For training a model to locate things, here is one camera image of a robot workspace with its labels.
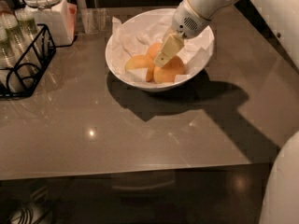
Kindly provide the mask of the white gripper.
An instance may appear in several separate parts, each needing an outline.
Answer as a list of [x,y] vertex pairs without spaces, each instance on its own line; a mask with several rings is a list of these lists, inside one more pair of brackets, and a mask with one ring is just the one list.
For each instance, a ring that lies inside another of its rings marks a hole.
[[158,67],[164,67],[184,47],[184,39],[200,35],[210,23],[211,7],[201,0],[183,0],[174,12],[172,27],[162,38],[162,46],[154,58]]

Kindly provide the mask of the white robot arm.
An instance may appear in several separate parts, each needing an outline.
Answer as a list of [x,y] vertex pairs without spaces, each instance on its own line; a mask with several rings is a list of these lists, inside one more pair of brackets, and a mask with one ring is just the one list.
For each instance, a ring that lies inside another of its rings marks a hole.
[[[165,66],[200,35],[222,8],[238,0],[183,0],[154,63]],[[299,0],[250,0],[299,68]],[[299,224],[299,132],[283,146],[268,178],[259,224]]]

